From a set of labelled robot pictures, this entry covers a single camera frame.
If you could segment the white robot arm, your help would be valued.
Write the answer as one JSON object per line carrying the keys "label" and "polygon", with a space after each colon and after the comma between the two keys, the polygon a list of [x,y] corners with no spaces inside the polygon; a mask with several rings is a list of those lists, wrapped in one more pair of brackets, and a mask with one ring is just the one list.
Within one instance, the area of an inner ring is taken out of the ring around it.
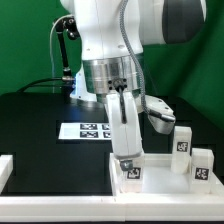
{"label": "white robot arm", "polygon": [[82,41],[87,91],[103,101],[114,157],[124,171],[143,155],[138,114],[154,129],[172,131],[176,118],[145,94],[143,47],[191,40],[206,20],[206,0],[60,0]]}

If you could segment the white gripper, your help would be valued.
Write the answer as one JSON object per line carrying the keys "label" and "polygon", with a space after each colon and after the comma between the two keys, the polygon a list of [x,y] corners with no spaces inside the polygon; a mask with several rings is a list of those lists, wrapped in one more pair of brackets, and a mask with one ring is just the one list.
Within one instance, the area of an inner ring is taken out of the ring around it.
{"label": "white gripper", "polygon": [[[142,138],[138,114],[143,111],[141,98],[135,98],[131,92],[123,94],[125,115],[123,117],[120,96],[113,92],[106,96],[106,112],[111,131],[114,156],[120,161],[123,172],[133,169],[133,160],[143,153]],[[145,96],[149,110],[148,119],[153,128],[161,134],[169,134],[176,118],[173,110],[160,98]]]}

